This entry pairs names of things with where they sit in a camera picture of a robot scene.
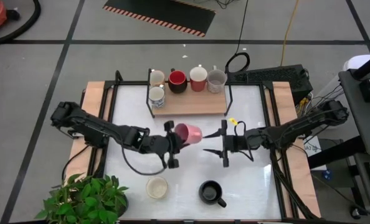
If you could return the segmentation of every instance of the pink cup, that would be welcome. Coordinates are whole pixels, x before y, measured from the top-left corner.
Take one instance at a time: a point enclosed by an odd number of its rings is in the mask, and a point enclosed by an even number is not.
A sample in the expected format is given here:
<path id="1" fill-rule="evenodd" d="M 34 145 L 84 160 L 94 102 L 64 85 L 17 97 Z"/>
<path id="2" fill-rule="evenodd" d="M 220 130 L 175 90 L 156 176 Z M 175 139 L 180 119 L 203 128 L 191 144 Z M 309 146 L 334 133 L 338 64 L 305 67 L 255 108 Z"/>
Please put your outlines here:
<path id="1" fill-rule="evenodd" d="M 195 144 L 202 141 L 203 135 L 200 128 L 189 124 L 178 124 L 174 132 L 185 141 L 185 144 Z"/>

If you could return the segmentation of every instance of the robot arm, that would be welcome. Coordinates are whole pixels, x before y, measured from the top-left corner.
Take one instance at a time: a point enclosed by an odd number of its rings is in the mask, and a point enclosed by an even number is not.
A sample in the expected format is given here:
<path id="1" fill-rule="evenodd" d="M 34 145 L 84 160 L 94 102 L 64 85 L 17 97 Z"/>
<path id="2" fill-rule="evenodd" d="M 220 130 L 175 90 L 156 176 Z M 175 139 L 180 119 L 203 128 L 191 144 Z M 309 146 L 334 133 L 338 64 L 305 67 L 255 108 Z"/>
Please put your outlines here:
<path id="1" fill-rule="evenodd" d="M 347 118 L 347 108 L 343 107 L 339 101 L 330 100 L 322 103 L 314 108 L 311 113 L 301 118 L 294 119 L 281 126 L 246 130 L 243 136 L 227 135 L 227 121 L 222 120 L 221 128 L 204 138 L 222 136 L 223 150 L 205 149 L 205 151 L 217 154 L 223 159 L 223 166 L 228 167 L 228 152 L 256 150 L 260 146 L 270 150 L 287 149 L 296 141 L 298 136 L 309 133 L 323 124 L 329 126 L 343 124 Z"/>
<path id="2" fill-rule="evenodd" d="M 73 128 L 77 133 L 83 134 L 86 144 L 92 147 L 105 147 L 108 137 L 112 137 L 125 149 L 140 154 L 155 153 L 162 160 L 164 168 L 166 168 L 166 163 L 163 158 L 167 152 L 170 154 L 168 167 L 179 167 L 174 154 L 178 154 L 180 149 L 187 146 L 176 133 L 171 131 L 174 128 L 173 121 L 164 124 L 164 130 L 167 132 L 165 137 L 149 136 L 148 128 L 117 126 L 88 114 L 78 104 L 72 102 L 60 102 L 51 120 L 52 125 L 59 130 L 61 127 Z"/>

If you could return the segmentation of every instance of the gray floor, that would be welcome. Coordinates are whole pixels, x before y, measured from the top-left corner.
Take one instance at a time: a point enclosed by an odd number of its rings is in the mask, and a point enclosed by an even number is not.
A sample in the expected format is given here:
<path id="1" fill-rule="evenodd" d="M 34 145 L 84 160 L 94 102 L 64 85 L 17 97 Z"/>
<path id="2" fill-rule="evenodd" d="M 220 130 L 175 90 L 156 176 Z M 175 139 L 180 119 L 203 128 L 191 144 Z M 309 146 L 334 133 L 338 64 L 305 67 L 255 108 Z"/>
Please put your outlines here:
<path id="1" fill-rule="evenodd" d="M 4 2 L 10 9 L 17 8 L 22 20 L 7 24 L 0 30 L 0 36 L 23 24 L 34 8 L 30 0 Z M 71 140 L 49 125 L 49 116 L 59 101 L 78 102 L 88 81 L 113 79 L 115 70 L 120 70 L 125 80 L 145 80 L 148 68 L 167 72 L 172 67 L 187 71 L 199 64 L 223 68 L 236 45 L 217 43 L 219 40 L 236 43 L 245 6 L 244 0 L 232 3 L 226 10 L 212 1 L 202 3 L 217 14 L 205 38 L 200 38 L 107 12 L 102 9 L 105 2 L 40 0 L 42 15 L 34 27 L 15 44 L 0 45 L 0 221 L 6 208 L 4 220 L 32 220 L 50 187 L 60 183 Z M 249 44 L 242 44 L 240 50 L 250 54 L 250 69 L 279 66 L 281 40 L 295 2 L 249 1 L 242 36 L 244 43 Z M 309 69 L 314 93 L 341 70 L 345 61 L 355 55 L 369 54 L 370 42 L 364 39 L 361 28 L 370 39 L 370 0 L 352 0 L 363 27 L 357 26 L 348 2 L 300 1 L 289 35 L 289 40 L 294 41 L 287 46 L 284 64 L 300 63 Z M 56 41 L 41 44 L 43 40 Z M 99 40 L 114 40 L 114 43 L 106 45 Z M 140 42 L 130 44 L 126 40 Z M 142 40 L 178 41 L 148 44 Z M 189 40 L 197 43 L 183 46 Z M 242 63 L 241 59 L 237 60 L 234 67 L 241 67 Z M 19 190 L 16 194 L 12 188 L 26 152 L 26 158 L 31 160 L 24 164 L 28 169 L 25 175 L 21 172 L 24 180 L 19 178 L 17 186 L 21 188 L 15 188 Z M 323 217 L 353 221 L 348 216 L 346 202 L 330 189 L 315 187 Z M 10 195 L 12 202 L 16 200 L 10 204 L 14 205 L 13 209 L 6 207 Z M 370 223 L 370 219 L 363 218 L 361 223 Z"/>

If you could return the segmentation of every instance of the black mug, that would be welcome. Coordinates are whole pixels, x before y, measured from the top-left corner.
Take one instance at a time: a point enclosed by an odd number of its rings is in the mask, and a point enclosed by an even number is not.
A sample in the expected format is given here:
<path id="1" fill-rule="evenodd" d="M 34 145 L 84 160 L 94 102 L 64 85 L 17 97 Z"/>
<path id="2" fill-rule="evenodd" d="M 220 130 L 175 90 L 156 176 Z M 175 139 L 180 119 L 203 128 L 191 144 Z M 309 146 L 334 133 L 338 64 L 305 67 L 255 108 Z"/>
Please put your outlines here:
<path id="1" fill-rule="evenodd" d="M 208 180 L 200 186 L 199 197 L 204 203 L 208 205 L 218 203 L 223 208 L 227 206 L 227 203 L 221 198 L 221 186 L 213 180 Z"/>
<path id="2" fill-rule="evenodd" d="M 185 73 L 172 69 L 171 74 L 168 77 L 168 87 L 173 93 L 183 93 L 187 88 Z"/>

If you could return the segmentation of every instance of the wooden board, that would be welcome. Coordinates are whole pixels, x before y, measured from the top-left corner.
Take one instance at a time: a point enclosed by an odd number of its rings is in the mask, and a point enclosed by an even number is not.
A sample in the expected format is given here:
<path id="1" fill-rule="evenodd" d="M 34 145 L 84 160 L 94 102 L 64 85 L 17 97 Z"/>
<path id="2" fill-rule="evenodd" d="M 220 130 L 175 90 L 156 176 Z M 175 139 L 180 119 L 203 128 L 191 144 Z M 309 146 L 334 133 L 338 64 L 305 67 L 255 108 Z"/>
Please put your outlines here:
<path id="1" fill-rule="evenodd" d="M 225 92 L 210 93 L 207 87 L 195 92 L 188 83 L 185 92 L 173 93 L 166 83 L 166 99 L 162 108 L 152 108 L 154 115 L 224 114 L 227 111 Z"/>
<path id="2" fill-rule="evenodd" d="M 296 119 L 297 113 L 289 83 L 274 82 L 273 92 L 277 102 L 280 123 L 284 124 Z M 304 144 L 301 139 L 297 139 L 293 144 L 304 149 Z M 305 153 L 300 151 L 297 147 L 292 146 L 287 150 L 287 159 L 294 190 L 311 212 L 317 217 L 320 217 L 320 208 L 316 199 L 310 166 L 308 165 L 308 159 Z M 286 190 L 283 191 L 283 197 L 285 199 L 289 198 Z M 292 217 L 292 213 L 288 212 L 291 211 L 289 200 L 285 201 L 285 208 L 287 217 Z M 298 211 L 298 215 L 300 218 L 304 217 L 300 211 Z"/>
<path id="3" fill-rule="evenodd" d="M 82 109 L 86 112 L 98 116 L 99 110 L 102 104 L 103 86 L 105 82 L 88 82 L 87 89 L 85 90 L 84 101 Z M 104 111 L 103 119 L 107 120 L 108 112 L 110 109 L 110 101 L 112 98 L 113 90 L 108 90 L 107 103 Z M 70 152 L 70 158 L 76 155 L 85 147 L 85 141 L 83 137 L 73 140 L 72 150 Z M 85 177 L 88 171 L 88 165 L 91 158 L 91 147 L 88 147 L 84 152 L 78 155 L 66 168 L 66 179 L 73 174 L 82 174 L 79 178 Z M 100 156 L 102 151 L 97 151 L 97 158 L 95 160 L 95 169 L 98 167 L 100 162 Z"/>

